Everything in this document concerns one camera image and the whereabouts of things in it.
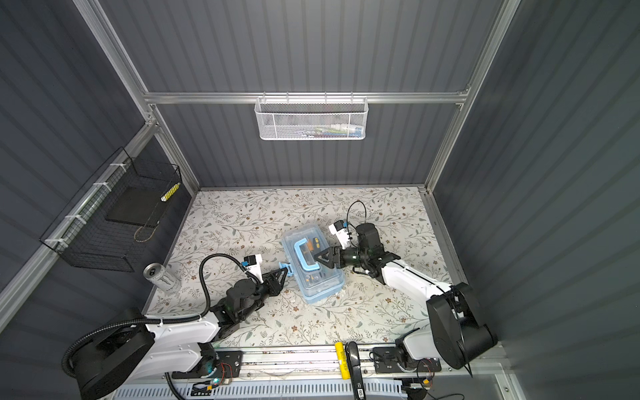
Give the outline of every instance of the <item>dark gray wall panel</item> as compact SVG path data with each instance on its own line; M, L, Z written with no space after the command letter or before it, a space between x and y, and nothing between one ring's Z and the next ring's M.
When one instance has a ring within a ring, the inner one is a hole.
M168 162L152 140L139 156ZM76 381L60 368L60 358L78 337L108 322L129 307L142 308L151 283L142 269L164 262L187 211L191 196L180 188L135 272L73 268L55 263L18 314L0 333L0 365L5 373L3 399L79 399ZM42 376L41 392L26 390L33 376Z
M455 109L372 104L363 140L269 141L253 106L160 106L203 187L423 184Z
M4 288L65 204L144 121L72 1L0 1L0 93ZM167 162L156 140L140 157ZM140 269L164 261L189 200L184 188L174 194L135 273L55 263L0 333L3 399L79 399L60 369L64 350L124 308L144 305L150 284Z
M0 2L0 287L143 119L71 1Z
M524 1L435 190L532 398L637 397L639 12Z
M154 92L463 90L499 6L499 0L103 1Z

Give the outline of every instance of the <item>red wire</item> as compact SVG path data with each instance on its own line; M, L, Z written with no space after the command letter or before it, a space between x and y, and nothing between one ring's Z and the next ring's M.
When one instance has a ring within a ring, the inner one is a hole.
M429 375L430 375L430 377L429 377L429 387L433 388L433 378L436 376L436 374L435 374L435 372L431 372L431 368L429 368L429 365L427 365L426 361L423 360L422 363L429 370Z
M229 364L227 364L227 363L225 363L225 362L220 362L220 365L222 365L222 376L223 376L223 377L224 377L224 375L225 375L225 365L226 365L227 367L229 367L229 372L231 372L231 377L233 377L233 375L234 375L234 370L232 370L232 369L231 369L231 365L229 365Z

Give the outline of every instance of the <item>energy drink can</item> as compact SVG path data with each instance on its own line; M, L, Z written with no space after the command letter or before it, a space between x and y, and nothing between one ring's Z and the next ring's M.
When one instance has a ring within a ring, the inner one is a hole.
M174 294L182 287L182 281L159 262L149 264L145 268L143 275L149 282L158 286L166 294Z

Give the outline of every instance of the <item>patterned table surface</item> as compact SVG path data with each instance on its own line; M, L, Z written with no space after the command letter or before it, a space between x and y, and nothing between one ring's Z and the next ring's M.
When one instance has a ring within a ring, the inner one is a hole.
M261 253L262 270L268 272L278 267L278 261L286 262L282 234L307 223L317 223L329 244L338 245L327 226L343 220L355 200L367 205L367 221L376 225L387 251L437 280L450 281L417 188L203 191L196 196L168 263L182 279L182 289L173 296L157 290L148 313L201 311L204 296L198 266L210 253L227 253L239 260ZM363 207L354 205L349 217L354 225L364 221ZM288 278L282 293L268 298L220 346L387 342L429 323L423 305L374 279L344 271L343 290L312 305L302 298L295 279ZM245 277L222 258L208 261L204 276L212 304Z

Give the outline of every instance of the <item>white cable tray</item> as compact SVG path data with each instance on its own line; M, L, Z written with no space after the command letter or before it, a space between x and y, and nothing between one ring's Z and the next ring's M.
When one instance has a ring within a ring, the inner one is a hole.
M367 99L325 99L324 102L277 102L260 97L255 117L264 140L362 140Z

